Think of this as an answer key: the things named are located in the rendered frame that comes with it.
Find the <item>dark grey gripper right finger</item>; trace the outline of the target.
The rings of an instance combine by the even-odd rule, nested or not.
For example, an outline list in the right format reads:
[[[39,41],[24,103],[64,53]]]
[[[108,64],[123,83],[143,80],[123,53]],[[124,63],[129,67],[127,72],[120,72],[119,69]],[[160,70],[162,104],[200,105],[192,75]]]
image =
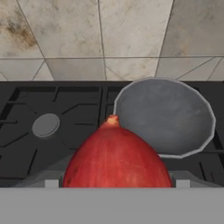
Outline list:
[[[219,185],[197,178],[189,171],[169,171],[169,174],[176,188],[220,188]]]

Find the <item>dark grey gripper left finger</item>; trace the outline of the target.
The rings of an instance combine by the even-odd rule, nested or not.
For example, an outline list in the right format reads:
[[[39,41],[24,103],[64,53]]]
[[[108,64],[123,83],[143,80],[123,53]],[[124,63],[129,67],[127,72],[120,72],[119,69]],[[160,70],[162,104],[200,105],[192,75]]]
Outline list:
[[[63,186],[63,178],[66,168],[73,155],[64,157],[55,164],[50,165],[45,170],[31,175],[20,183],[14,185],[15,188],[60,188]]]

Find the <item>red onion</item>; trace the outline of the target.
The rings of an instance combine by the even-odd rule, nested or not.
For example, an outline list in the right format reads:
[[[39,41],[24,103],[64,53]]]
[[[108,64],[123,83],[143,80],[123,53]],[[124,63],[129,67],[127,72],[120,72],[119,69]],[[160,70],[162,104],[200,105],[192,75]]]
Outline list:
[[[73,155],[64,187],[171,187],[159,155],[110,115]]]

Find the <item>black stove hob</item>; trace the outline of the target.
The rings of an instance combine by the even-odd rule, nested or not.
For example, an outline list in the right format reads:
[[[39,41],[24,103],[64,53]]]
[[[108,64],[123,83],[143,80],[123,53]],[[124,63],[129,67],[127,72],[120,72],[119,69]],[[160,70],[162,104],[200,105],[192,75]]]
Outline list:
[[[73,155],[106,116],[126,81],[0,81],[0,187],[13,187]],[[189,81],[213,107],[214,138],[196,155],[166,158],[169,171],[189,171],[224,186],[224,81]]]

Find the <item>grey pan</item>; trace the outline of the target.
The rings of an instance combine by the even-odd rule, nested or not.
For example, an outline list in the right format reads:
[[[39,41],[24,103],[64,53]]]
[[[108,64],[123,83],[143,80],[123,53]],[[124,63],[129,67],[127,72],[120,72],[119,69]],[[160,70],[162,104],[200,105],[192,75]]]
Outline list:
[[[162,158],[202,152],[214,138],[210,103],[178,80],[145,78],[124,87],[114,102],[120,124],[140,136]]]

